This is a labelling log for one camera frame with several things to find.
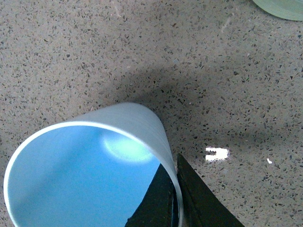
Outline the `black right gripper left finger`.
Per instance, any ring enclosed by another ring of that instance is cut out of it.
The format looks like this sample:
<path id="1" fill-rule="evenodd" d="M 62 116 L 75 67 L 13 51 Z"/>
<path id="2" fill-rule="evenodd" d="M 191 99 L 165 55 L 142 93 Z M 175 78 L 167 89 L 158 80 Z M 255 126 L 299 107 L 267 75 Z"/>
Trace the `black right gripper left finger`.
<path id="1" fill-rule="evenodd" d="M 156 174 L 126 227 L 176 227 L 177 198 L 169 174 L 159 165 Z"/>

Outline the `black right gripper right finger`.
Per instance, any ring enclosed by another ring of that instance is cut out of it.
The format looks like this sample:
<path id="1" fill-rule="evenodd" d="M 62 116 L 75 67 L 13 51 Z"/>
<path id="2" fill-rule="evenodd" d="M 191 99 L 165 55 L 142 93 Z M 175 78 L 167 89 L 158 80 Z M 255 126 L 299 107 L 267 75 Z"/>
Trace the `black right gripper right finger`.
<path id="1" fill-rule="evenodd" d="M 243 224 L 216 198 L 186 159 L 178 154 L 178 181 L 184 216 L 189 227 L 242 227 Z"/>

